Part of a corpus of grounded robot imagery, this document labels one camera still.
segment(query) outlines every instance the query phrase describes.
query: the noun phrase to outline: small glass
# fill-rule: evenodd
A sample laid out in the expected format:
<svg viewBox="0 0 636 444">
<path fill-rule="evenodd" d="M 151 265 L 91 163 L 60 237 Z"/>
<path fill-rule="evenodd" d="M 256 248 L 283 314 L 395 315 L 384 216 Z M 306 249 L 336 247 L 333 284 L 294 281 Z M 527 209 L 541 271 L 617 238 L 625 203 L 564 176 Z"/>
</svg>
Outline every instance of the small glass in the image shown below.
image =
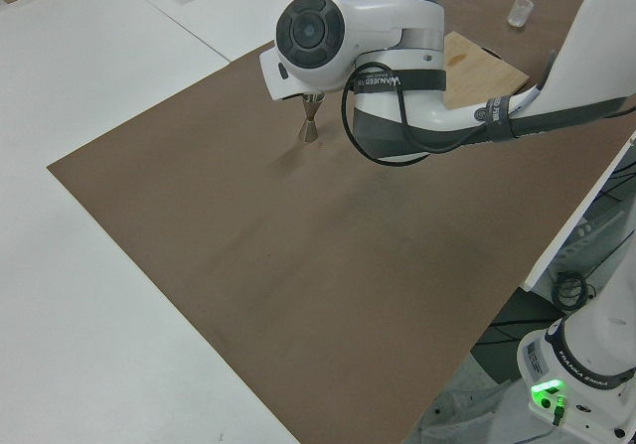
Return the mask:
<svg viewBox="0 0 636 444">
<path fill-rule="evenodd" d="M 526 21 L 534 7 L 535 4 L 532 0 L 515 0 L 513 8 L 510 9 L 510 14 L 508 14 L 508 23 L 513 27 L 523 27 L 526 25 Z"/>
</svg>

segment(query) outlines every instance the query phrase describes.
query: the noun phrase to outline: brown table covering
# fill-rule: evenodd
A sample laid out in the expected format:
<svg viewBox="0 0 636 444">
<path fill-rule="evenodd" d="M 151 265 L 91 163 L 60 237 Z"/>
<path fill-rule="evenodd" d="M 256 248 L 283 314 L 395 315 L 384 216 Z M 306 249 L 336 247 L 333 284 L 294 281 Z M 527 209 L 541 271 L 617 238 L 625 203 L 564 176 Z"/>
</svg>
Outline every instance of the brown table covering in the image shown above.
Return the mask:
<svg viewBox="0 0 636 444">
<path fill-rule="evenodd" d="M 534 0 L 523 31 L 513 0 L 439 1 L 532 81 L 582 0 Z M 336 95 L 298 144 L 301 105 L 269 99 L 258 53 L 50 169 L 300 442 L 397 444 L 633 127 L 384 168 Z"/>
</svg>

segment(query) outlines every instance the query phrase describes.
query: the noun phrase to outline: green light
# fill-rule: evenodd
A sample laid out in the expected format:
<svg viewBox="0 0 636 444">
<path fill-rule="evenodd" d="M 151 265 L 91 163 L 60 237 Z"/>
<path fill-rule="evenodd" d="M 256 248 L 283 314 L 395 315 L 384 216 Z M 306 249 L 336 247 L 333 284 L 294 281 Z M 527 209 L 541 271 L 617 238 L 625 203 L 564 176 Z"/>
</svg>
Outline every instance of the green light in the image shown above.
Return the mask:
<svg viewBox="0 0 636 444">
<path fill-rule="evenodd" d="M 533 387 L 530 388 L 530 391 L 536 394 L 536 393 L 546 391 L 548 389 L 552 389 L 553 387 L 560 388 L 561 386 L 563 386 L 563 381 L 561 381 L 560 379 L 553 379 L 548 382 L 543 382 L 541 384 L 534 385 Z"/>
</svg>

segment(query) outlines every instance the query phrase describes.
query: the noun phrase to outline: black band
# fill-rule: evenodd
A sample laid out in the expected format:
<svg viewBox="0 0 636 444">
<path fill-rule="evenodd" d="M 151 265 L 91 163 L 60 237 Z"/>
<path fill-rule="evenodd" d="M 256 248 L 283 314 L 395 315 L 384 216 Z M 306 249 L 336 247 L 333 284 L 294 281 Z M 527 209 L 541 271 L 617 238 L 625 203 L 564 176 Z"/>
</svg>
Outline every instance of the black band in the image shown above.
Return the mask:
<svg viewBox="0 0 636 444">
<path fill-rule="evenodd" d="M 561 363 L 567 372 L 590 387 L 606 390 L 615 389 L 634 377 L 635 369 L 627 370 L 615 376 L 605 376 L 588 370 L 573 356 L 567 347 L 567 343 L 565 342 L 565 321 L 566 318 L 560 321 L 556 331 L 552 335 L 546 332 L 546 341 L 553 346 L 558 362 Z"/>
<path fill-rule="evenodd" d="M 517 137 L 508 117 L 509 102 L 510 95 L 491 98 L 486 103 L 486 130 L 491 141 L 508 141 Z"/>
<path fill-rule="evenodd" d="M 394 70 L 357 74 L 354 94 L 382 93 L 386 91 L 446 90 L 444 70 Z"/>
</svg>

